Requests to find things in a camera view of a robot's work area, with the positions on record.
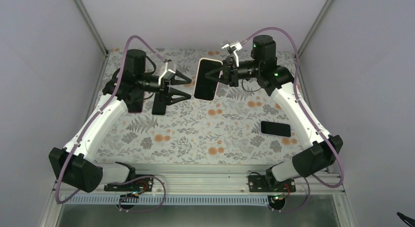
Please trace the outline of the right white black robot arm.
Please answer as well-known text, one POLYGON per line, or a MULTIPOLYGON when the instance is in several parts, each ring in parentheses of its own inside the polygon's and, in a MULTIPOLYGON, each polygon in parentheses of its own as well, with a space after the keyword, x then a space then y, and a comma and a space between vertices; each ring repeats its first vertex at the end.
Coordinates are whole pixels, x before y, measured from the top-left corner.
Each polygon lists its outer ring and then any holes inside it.
POLYGON ((333 136, 317 120, 299 94, 297 81, 291 72, 277 64, 276 43, 269 35, 253 38, 250 61, 239 61, 240 42, 224 44, 229 55, 219 67, 205 74, 209 80, 236 87, 239 80, 255 78, 283 110, 297 132, 305 150, 290 160, 266 170, 265 185, 270 191, 278 191, 284 182, 296 177, 307 178, 332 165, 343 146, 339 135, 333 136))

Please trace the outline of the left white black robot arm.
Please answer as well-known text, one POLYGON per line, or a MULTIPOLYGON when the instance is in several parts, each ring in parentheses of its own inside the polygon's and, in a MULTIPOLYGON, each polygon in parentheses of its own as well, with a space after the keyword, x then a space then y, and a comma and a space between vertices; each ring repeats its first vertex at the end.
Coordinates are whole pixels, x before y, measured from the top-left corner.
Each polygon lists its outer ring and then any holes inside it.
POLYGON ((112 125, 125 112, 137 113, 144 93, 155 94, 155 99, 166 105, 188 100, 191 95, 174 89, 191 78, 181 73, 175 63, 164 60, 159 76, 146 72, 146 62, 156 65, 146 52, 130 49, 123 55, 124 66, 117 69, 106 83, 93 113, 75 136, 62 148, 53 148, 49 161, 58 183, 71 185, 90 193, 101 184, 117 183, 123 190, 136 185, 133 167, 116 162, 110 165, 94 163, 97 150, 112 125))

